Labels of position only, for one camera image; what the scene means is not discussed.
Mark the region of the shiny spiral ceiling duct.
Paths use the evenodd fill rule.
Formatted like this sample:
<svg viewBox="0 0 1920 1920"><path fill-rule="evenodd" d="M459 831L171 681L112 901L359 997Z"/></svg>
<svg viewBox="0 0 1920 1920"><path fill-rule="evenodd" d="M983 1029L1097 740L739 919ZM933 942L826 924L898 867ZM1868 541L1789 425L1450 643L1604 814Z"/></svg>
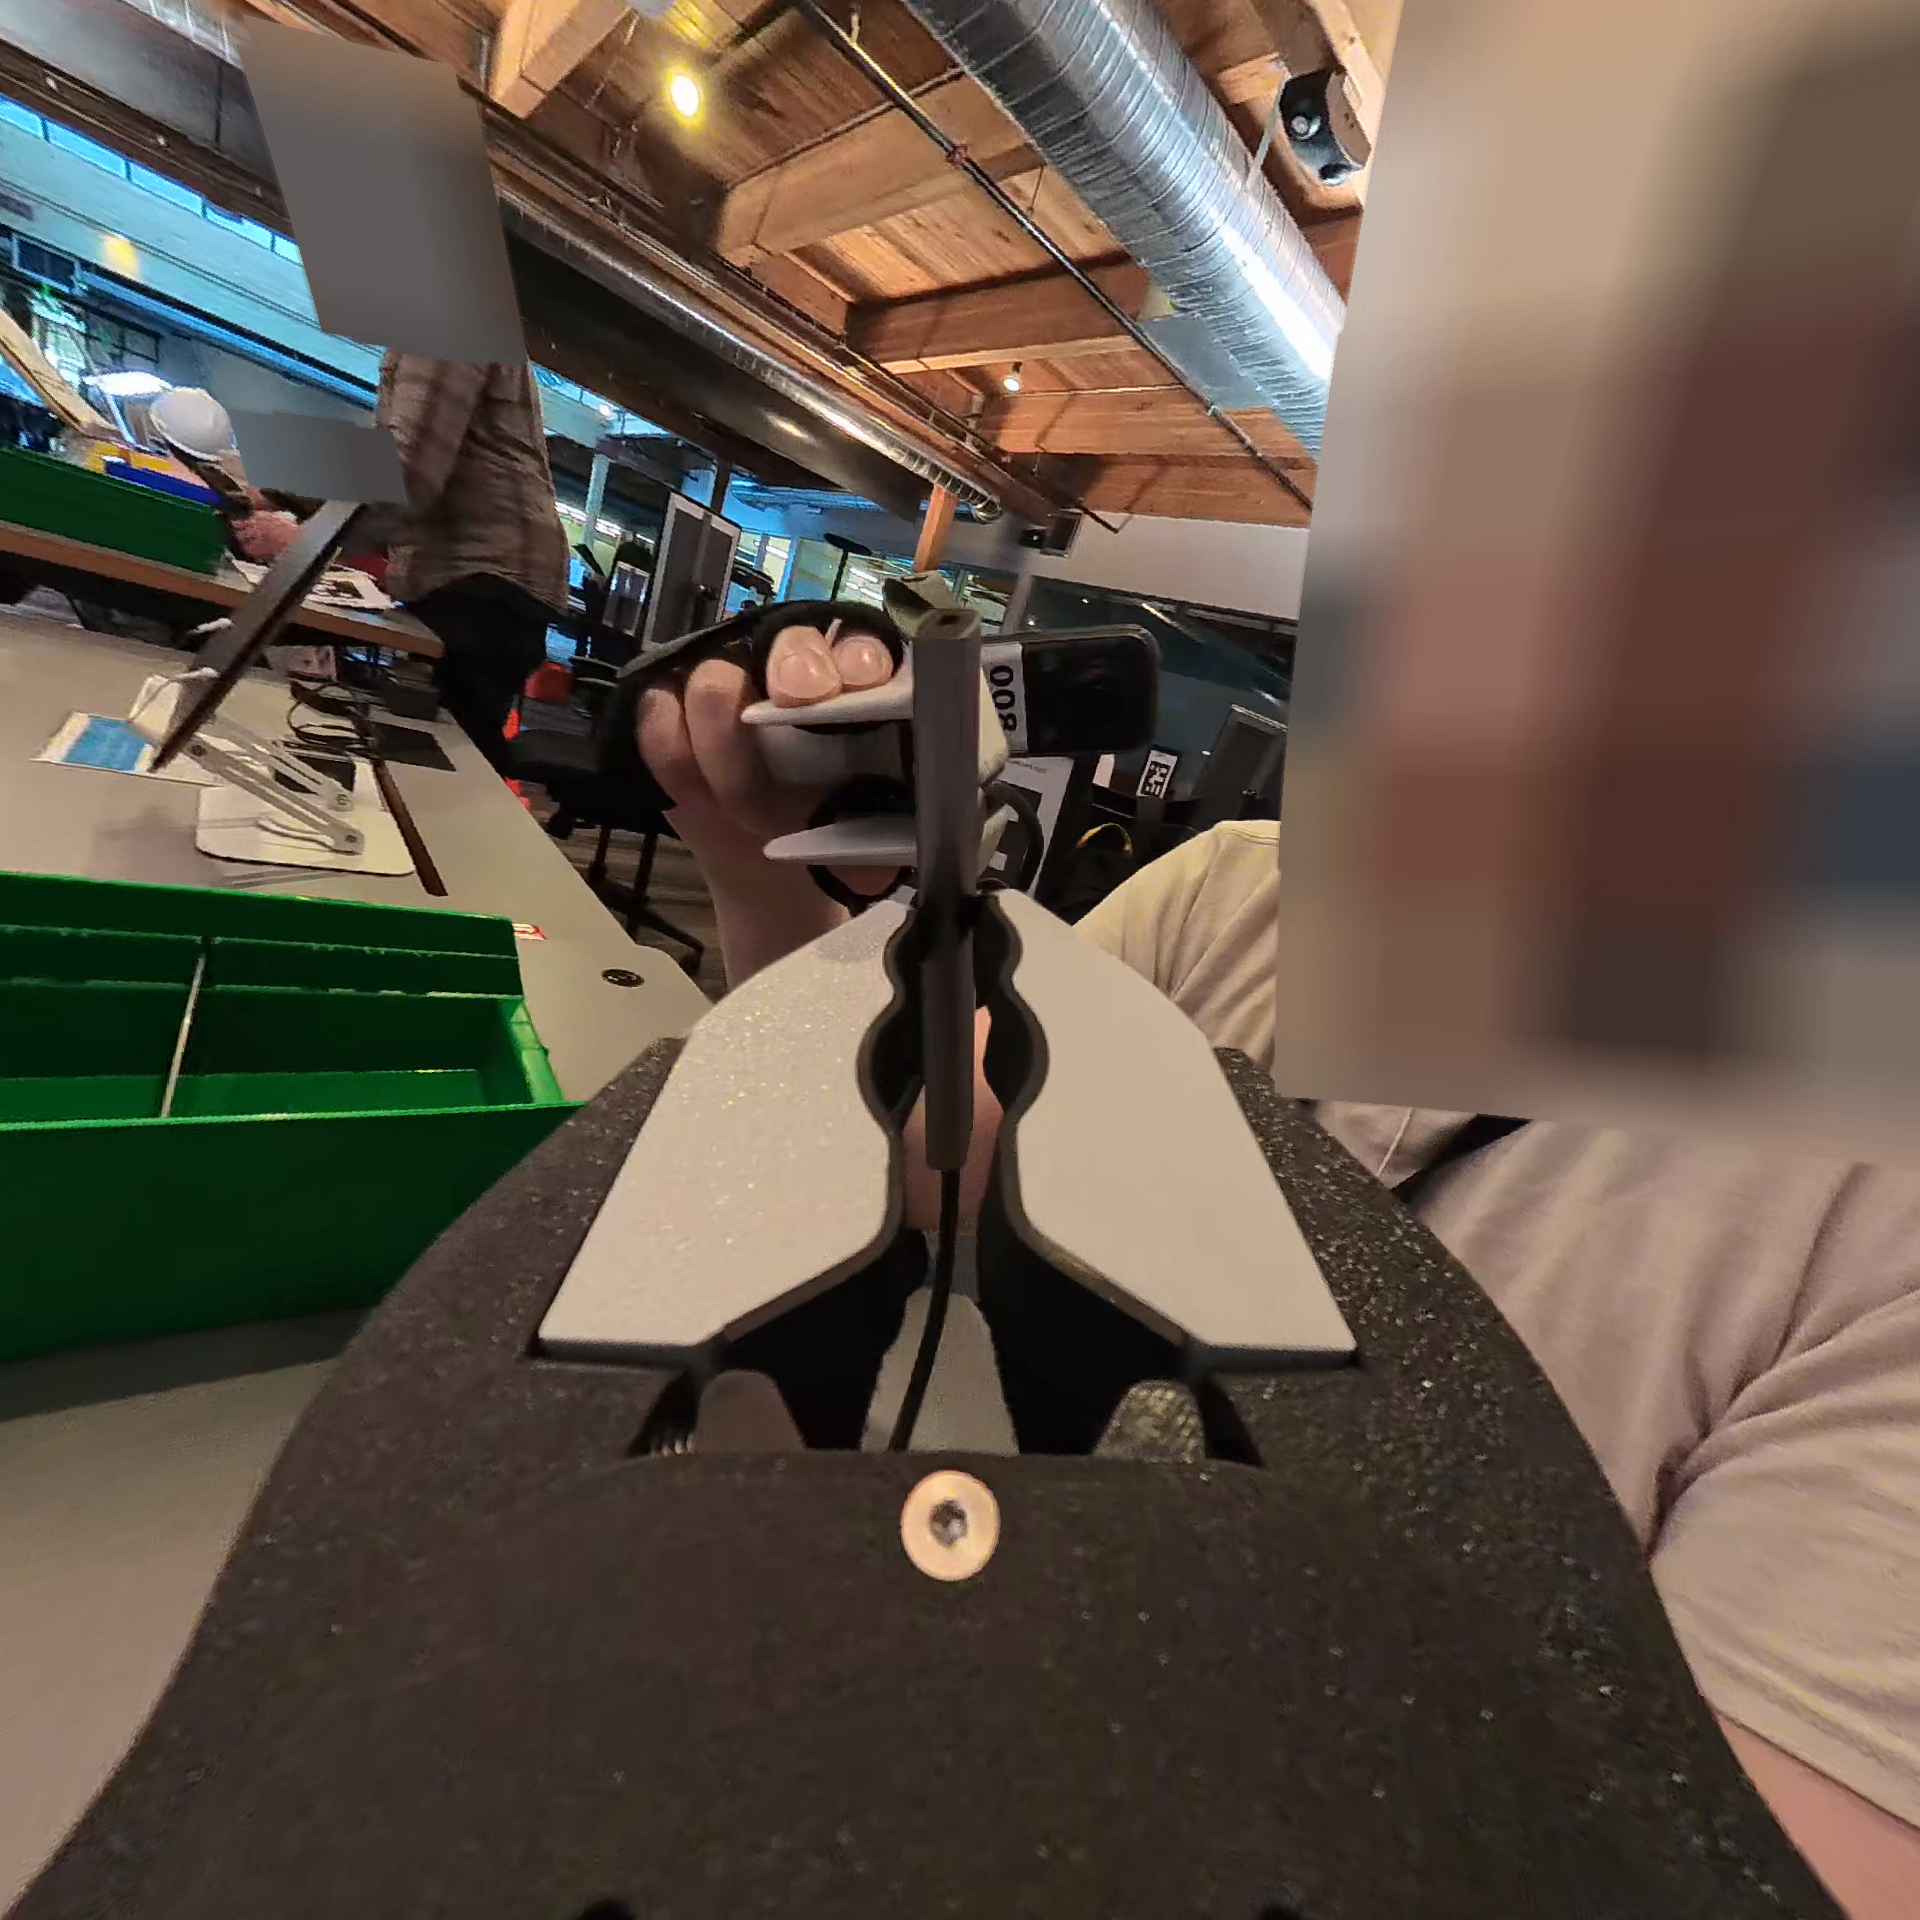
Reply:
<svg viewBox="0 0 1920 1920"><path fill-rule="evenodd" d="M1346 304L1153 4L907 6L1267 407L1324 412Z"/></svg>

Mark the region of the black display board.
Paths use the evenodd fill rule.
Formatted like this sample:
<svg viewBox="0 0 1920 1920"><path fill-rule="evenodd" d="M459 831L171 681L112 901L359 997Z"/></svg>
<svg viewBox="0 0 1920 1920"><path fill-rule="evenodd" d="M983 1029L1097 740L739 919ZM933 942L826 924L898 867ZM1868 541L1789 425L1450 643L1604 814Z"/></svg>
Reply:
<svg viewBox="0 0 1920 1920"><path fill-rule="evenodd" d="M295 540L231 612L226 631L202 646L192 669L164 681L133 709L129 719L152 748L148 772L157 774L197 743L233 686L279 640L348 535L368 513L364 502L330 501L303 520Z"/></svg>

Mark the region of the green plastic divided bin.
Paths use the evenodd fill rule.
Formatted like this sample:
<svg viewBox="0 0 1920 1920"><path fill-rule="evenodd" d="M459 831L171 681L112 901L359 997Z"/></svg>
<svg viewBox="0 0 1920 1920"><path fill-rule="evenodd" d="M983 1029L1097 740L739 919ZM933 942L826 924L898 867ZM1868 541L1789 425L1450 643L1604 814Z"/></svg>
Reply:
<svg viewBox="0 0 1920 1920"><path fill-rule="evenodd" d="M7 871L3 1357L376 1304L577 1104L509 921Z"/></svg>

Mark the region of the dark spiral ceiling duct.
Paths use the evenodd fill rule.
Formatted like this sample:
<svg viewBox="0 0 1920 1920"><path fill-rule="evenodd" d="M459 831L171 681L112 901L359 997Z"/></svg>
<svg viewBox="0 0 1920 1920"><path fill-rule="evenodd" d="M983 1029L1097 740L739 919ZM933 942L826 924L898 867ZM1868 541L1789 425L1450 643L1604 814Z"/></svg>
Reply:
<svg viewBox="0 0 1920 1920"><path fill-rule="evenodd" d="M944 488L997 520L1001 493L794 371L737 327L509 192L500 201L533 359L784 488L834 488L898 516Z"/></svg>

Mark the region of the white adjustable stand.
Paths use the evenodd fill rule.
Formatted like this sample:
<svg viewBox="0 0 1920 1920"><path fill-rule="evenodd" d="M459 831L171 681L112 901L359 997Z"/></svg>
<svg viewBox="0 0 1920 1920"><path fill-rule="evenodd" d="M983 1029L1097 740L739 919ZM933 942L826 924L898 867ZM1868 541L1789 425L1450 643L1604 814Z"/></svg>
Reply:
<svg viewBox="0 0 1920 1920"><path fill-rule="evenodd" d="M202 671L146 678L129 711L148 749L148 774L180 763L197 772L195 849L258 868L377 877L416 872L416 856L376 782L357 774L348 783L226 711L204 718L178 751L161 760L175 725L208 687L210 678Z"/></svg>

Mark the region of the black office chair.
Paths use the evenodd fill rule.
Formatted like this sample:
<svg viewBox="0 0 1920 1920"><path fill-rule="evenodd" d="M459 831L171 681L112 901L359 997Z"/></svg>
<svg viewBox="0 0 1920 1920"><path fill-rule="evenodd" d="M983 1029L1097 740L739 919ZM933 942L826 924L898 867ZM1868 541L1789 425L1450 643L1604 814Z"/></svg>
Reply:
<svg viewBox="0 0 1920 1920"><path fill-rule="evenodd" d="M543 662L512 711L509 782L544 793L546 836L592 835L592 856L583 868L591 894L631 940L642 932L667 940L680 949L682 969L698 976L705 942L661 916L652 901L661 843L680 835L666 819L663 788L636 751L609 743L613 691L615 673L604 662Z"/></svg>

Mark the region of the wooden table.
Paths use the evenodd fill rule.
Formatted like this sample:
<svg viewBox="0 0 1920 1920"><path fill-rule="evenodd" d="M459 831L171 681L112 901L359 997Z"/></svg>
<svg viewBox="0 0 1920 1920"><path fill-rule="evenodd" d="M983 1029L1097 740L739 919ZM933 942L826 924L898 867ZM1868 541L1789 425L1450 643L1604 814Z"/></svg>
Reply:
<svg viewBox="0 0 1920 1920"><path fill-rule="evenodd" d="M53 535L31 525L3 523L3 556L12 568L39 568L50 584L79 582L91 601L105 601L109 590L145 591L184 608L233 612L249 596L255 584L233 564L212 574L146 560L109 547ZM320 608L299 604L289 615L289 632L304 640L337 643L343 646L381 649L387 653L441 659L439 637L400 609L364 612L348 608Z"/></svg>

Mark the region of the blue and white paper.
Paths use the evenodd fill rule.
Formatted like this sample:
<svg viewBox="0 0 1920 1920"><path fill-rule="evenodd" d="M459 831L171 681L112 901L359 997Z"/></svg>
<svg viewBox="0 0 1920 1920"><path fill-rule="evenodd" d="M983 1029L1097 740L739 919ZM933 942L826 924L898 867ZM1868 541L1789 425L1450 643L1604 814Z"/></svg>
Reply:
<svg viewBox="0 0 1920 1920"><path fill-rule="evenodd" d="M157 748L124 716L73 711L34 757L85 772L148 776Z"/></svg>

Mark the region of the white hard hat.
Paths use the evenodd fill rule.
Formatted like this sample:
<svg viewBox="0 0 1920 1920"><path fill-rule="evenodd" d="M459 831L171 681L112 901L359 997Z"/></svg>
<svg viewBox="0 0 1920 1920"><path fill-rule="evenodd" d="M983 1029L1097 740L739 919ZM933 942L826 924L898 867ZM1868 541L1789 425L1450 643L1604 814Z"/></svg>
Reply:
<svg viewBox="0 0 1920 1920"><path fill-rule="evenodd" d="M205 388L175 385L148 397L152 436L186 464L239 471L233 420Z"/></svg>

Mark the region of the person's right hand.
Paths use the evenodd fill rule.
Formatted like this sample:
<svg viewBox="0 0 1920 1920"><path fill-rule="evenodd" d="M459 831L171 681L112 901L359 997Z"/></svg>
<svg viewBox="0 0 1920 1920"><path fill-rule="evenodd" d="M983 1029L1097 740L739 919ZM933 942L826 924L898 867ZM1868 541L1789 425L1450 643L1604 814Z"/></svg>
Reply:
<svg viewBox="0 0 1920 1920"><path fill-rule="evenodd" d="M780 927L802 944L847 916L802 867L767 855L770 841L807 823L815 799L773 776L747 709L817 705L881 687L893 673L897 655L872 622L834 616L826 625L784 623L762 678L739 659L711 655L677 686L642 694L641 753L672 801L671 823L700 863L725 927Z"/></svg>

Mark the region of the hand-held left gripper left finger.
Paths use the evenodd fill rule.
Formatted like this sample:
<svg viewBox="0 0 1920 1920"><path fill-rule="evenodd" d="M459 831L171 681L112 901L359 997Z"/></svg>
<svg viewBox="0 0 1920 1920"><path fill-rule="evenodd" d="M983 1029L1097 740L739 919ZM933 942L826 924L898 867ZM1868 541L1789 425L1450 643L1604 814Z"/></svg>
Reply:
<svg viewBox="0 0 1920 1920"><path fill-rule="evenodd" d="M696 1023L536 1333L551 1360L777 1380L818 1449L882 1451L924 1284L901 1105L920 1093L882 902Z"/></svg>

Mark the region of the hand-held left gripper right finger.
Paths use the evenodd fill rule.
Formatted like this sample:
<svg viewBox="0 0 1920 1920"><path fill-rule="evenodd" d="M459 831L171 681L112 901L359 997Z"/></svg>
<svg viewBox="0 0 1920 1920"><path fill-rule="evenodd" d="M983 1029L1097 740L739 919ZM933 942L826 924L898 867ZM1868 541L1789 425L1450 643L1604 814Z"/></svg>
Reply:
<svg viewBox="0 0 1920 1920"><path fill-rule="evenodd" d="M1000 1101L976 1304L1024 1453L1088 1453L1122 1396L1357 1360L1204 1035L1020 894L976 925Z"/></svg>

